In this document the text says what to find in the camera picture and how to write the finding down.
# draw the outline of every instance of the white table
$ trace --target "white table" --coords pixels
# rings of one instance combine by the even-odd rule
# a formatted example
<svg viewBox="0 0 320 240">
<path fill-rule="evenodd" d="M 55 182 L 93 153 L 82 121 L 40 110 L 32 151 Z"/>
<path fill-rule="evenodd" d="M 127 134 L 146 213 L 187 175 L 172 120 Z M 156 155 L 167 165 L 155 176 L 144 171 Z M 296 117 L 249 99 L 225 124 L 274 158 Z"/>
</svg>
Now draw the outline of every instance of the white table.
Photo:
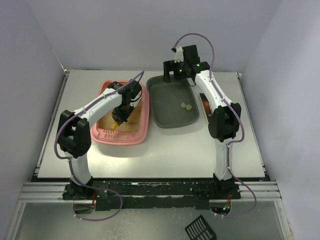
<svg viewBox="0 0 320 240">
<path fill-rule="evenodd" d="M 53 121 L 46 147 L 40 156 L 39 178 L 69 178 L 66 160 L 54 153 L 59 117 L 64 110 L 73 111 L 98 95 L 105 80 L 129 80 L 138 71 L 71 70 Z M 160 71 L 146 71 L 141 82 L 162 75 Z M 242 107 L 241 120 L 245 140 L 233 145 L 233 172 L 236 176 L 264 177 L 262 160 L 256 142 L 245 100 L 236 73 L 216 72 L 217 82 L 226 95 Z M 159 128 L 149 119 L 145 140 L 132 146 L 106 145 L 92 141 L 88 152 L 89 170 L 94 178 L 211 178 L 215 172 L 216 153 L 200 104 L 199 87 L 192 88 L 200 116 L 185 127 Z"/>
</svg>

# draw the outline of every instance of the gray wall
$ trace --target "gray wall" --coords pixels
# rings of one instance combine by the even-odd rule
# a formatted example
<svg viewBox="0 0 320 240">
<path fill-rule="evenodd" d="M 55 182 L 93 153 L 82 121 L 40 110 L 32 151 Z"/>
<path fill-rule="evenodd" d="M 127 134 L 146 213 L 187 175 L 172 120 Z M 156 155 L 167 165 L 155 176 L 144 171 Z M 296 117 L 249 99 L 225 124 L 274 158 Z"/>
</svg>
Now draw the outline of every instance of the gray wall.
<svg viewBox="0 0 320 240">
<path fill-rule="evenodd" d="M 296 240 L 319 239 L 319 39 L 320 1 L 283 0 L 242 79 Z"/>
<path fill-rule="evenodd" d="M 26 0 L 66 69 L 161 70 L 183 34 L 216 71 L 243 72 L 281 0 Z M 197 44 L 210 60 L 208 44 Z"/>
<path fill-rule="evenodd" d="M 0 239 L 37 164 L 64 72 L 24 0 L 0 0 Z"/>
</svg>

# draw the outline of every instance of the black grate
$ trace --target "black grate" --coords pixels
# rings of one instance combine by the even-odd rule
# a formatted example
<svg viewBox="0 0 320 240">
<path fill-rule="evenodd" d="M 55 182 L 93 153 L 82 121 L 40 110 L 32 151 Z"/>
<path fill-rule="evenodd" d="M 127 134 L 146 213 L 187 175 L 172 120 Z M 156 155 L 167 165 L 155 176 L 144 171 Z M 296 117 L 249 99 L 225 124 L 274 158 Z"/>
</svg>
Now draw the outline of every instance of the black grate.
<svg viewBox="0 0 320 240">
<path fill-rule="evenodd" d="M 202 215 L 190 223 L 185 231 L 191 240 L 217 240 L 216 233 Z"/>
</svg>

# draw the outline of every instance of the cable connector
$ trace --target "cable connector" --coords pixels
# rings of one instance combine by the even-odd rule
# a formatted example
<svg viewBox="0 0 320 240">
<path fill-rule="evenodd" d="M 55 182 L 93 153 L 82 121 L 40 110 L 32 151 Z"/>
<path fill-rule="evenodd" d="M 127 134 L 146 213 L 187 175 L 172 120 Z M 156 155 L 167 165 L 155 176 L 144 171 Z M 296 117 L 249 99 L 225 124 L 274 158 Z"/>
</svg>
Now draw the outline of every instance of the cable connector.
<svg viewBox="0 0 320 240">
<path fill-rule="evenodd" d="M 177 46 L 175 48 L 174 62 L 180 63 L 183 61 L 184 61 L 184 50 L 182 49 L 182 46 Z"/>
</svg>

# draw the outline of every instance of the gray tray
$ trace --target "gray tray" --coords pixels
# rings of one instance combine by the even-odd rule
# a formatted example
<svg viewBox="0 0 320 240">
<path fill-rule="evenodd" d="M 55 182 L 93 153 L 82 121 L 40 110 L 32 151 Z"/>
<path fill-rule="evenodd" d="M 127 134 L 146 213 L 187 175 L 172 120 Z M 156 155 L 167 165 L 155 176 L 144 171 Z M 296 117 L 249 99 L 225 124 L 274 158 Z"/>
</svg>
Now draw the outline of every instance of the gray tray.
<svg viewBox="0 0 320 240">
<path fill-rule="evenodd" d="M 193 124 L 199 117 L 198 106 L 187 80 L 178 82 L 173 75 L 171 82 L 163 76 L 155 76 L 146 82 L 149 92 L 151 114 L 154 122 L 163 129 L 174 129 Z M 181 103 L 191 105 L 191 110 L 182 108 Z"/>
</svg>

